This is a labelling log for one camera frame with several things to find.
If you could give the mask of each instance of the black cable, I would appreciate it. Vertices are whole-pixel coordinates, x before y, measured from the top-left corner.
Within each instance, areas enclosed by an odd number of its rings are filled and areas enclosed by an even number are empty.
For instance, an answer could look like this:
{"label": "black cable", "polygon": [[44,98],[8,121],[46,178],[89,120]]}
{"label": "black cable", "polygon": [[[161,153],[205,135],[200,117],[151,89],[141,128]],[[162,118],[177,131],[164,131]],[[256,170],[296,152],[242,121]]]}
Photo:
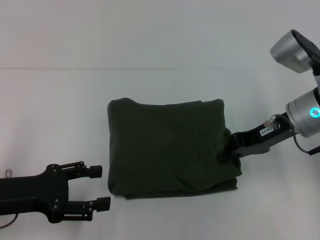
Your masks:
{"label": "black cable", "polygon": [[14,216],[11,222],[7,223],[6,225],[0,226],[0,229],[5,229],[6,227],[9,227],[11,224],[13,224],[17,220],[17,217],[18,217],[18,213]]}
{"label": "black cable", "polygon": [[308,154],[308,151],[304,150],[298,143],[297,138],[296,138],[296,133],[295,133],[295,127],[292,125],[292,123],[290,122],[290,120],[288,118],[286,118],[285,116],[282,116],[281,114],[275,114],[274,115],[276,118],[281,118],[283,120],[285,120],[291,127],[291,131],[292,131],[292,135],[293,135],[293,140],[295,145],[298,147],[298,149],[300,149],[302,152],[304,152],[305,154]]}

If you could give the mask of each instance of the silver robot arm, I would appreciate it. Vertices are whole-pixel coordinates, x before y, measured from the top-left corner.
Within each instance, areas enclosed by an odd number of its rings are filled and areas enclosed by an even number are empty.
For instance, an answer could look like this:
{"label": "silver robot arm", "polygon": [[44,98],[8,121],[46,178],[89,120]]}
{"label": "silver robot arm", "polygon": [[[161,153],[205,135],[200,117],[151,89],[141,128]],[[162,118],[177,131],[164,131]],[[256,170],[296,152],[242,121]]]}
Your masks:
{"label": "silver robot arm", "polygon": [[303,73],[310,69],[318,87],[289,102],[286,113],[296,132],[308,138],[320,132],[320,49],[296,30],[285,34],[270,50],[280,64]]}

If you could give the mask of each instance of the label sticker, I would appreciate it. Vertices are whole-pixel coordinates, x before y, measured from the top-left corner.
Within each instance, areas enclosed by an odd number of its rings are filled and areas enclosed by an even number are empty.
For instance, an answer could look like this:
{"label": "label sticker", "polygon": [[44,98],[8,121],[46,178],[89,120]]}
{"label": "label sticker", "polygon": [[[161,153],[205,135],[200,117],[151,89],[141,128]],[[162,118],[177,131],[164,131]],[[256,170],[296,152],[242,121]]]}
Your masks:
{"label": "label sticker", "polygon": [[268,134],[268,133],[271,133],[272,131],[274,131],[273,128],[271,128],[271,127],[266,127],[266,128],[264,128],[264,129],[260,130],[260,134],[261,134],[261,136],[264,136],[264,135],[266,135],[266,134]]}

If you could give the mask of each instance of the white surface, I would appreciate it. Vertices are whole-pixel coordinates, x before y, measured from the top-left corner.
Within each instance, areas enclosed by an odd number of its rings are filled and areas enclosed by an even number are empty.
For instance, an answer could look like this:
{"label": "white surface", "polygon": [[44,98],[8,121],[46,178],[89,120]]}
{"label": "white surface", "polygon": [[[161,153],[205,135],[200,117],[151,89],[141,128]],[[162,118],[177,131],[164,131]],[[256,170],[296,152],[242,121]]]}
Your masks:
{"label": "white surface", "polygon": [[[107,105],[122,97],[159,105],[220,98],[232,132],[260,125],[316,86],[311,72],[281,67],[269,49],[292,28],[320,45],[318,8],[312,0],[1,1],[0,170],[17,177],[51,163],[102,165],[102,178],[70,182],[70,199],[110,196]],[[320,136],[298,141],[311,149]],[[318,155],[288,139],[243,158],[236,191],[112,196],[92,222],[25,213],[0,238],[317,240],[319,168]],[[11,218],[0,216],[0,225]]]}

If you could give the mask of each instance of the folded cloth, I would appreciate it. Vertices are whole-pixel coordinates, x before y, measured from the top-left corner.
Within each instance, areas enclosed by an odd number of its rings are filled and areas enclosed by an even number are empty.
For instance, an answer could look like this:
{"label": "folded cloth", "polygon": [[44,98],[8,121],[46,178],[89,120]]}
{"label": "folded cloth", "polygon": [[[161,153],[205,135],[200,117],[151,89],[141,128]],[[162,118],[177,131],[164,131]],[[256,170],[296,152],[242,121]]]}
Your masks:
{"label": "folded cloth", "polygon": [[237,189],[241,164],[224,152],[231,133],[222,100],[146,105],[122,98],[107,111],[112,194],[135,199]]}

